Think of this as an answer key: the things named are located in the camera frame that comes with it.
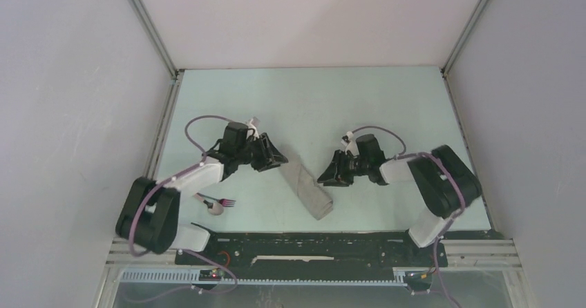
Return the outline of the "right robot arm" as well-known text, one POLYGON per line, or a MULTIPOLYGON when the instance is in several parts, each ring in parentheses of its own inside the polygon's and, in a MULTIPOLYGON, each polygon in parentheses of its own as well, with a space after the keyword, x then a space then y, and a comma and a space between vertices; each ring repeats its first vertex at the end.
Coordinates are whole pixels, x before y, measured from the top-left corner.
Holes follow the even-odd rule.
POLYGON ((402 246, 403 259, 419 265, 430 255, 429 246, 441 239, 455 219, 482 195, 479 179, 448 145, 430 152, 386 157, 373 134, 342 139, 343 149, 334 152, 326 170, 318 177, 322 186, 348 187, 356 177, 386 186, 412 181, 424 209, 407 230, 410 241, 402 246))

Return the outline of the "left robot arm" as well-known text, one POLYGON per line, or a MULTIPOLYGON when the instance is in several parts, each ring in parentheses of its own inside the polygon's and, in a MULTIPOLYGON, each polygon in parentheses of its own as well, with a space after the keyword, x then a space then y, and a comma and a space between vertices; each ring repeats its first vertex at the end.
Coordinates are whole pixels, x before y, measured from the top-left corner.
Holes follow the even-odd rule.
POLYGON ((155 254, 181 249, 190 250, 202 264, 212 263, 218 245, 210 240, 210 231, 180 223, 181 199, 221 183, 241 165, 263 172, 288 162, 267 133, 259 133, 253 123, 240 122, 228 123, 223 136, 202 156, 198 163, 165 180, 134 180, 115 225, 116 234, 128 240, 133 256, 140 255, 136 246, 155 254))

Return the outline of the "grey cloth napkin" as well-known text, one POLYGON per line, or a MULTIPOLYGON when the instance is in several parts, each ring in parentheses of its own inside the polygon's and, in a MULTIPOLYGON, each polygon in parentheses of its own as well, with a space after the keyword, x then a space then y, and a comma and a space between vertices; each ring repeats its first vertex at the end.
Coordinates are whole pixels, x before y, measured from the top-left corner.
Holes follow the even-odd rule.
POLYGON ((283 154, 288 159, 286 164, 278 168, 283 179, 308 213, 315 220, 322 220, 333 210, 333 199, 317 184, 298 153, 285 146, 283 154))

